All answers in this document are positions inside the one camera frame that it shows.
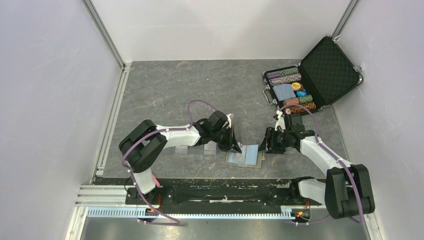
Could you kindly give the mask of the clear acrylic card box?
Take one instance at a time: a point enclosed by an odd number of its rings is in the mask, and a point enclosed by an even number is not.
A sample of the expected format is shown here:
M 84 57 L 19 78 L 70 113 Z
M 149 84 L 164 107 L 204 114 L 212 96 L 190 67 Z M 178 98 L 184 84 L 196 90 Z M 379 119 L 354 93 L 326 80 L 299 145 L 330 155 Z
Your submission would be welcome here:
M 210 141 L 203 146 L 203 154 L 207 156 L 215 156 L 217 154 L 218 147 L 217 143 Z
M 187 145 L 177 145 L 175 147 L 175 154 L 177 155 L 187 155 L 189 153 L 189 146 Z

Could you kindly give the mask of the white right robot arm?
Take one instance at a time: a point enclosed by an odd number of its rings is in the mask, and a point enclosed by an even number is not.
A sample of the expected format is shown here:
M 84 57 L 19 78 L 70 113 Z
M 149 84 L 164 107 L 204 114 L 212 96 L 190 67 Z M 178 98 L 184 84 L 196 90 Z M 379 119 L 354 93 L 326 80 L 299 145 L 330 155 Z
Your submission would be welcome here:
M 333 219 L 375 212 L 376 204 L 369 170 L 363 164 L 353 164 L 331 150 L 314 130 L 307 130 L 300 115 L 278 112 L 274 127 L 268 127 L 259 151 L 284 154 L 297 150 L 309 158 L 324 174 L 325 181 L 311 176 L 297 177 L 289 185 L 289 199 L 295 204 L 313 200 L 324 205 Z

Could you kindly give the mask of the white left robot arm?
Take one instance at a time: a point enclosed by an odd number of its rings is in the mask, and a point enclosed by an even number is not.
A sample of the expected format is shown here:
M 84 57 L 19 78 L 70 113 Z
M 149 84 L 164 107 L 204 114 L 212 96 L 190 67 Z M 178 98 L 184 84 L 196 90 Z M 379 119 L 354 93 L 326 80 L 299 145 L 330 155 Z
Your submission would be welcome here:
M 119 143 L 118 149 L 122 154 L 121 163 L 129 170 L 138 190 L 137 196 L 145 204 L 151 204 L 157 198 L 152 165 L 162 150 L 209 142 L 216 143 L 222 152 L 242 153 L 230 116 L 219 110 L 208 118 L 182 126 L 156 125 L 146 119 Z

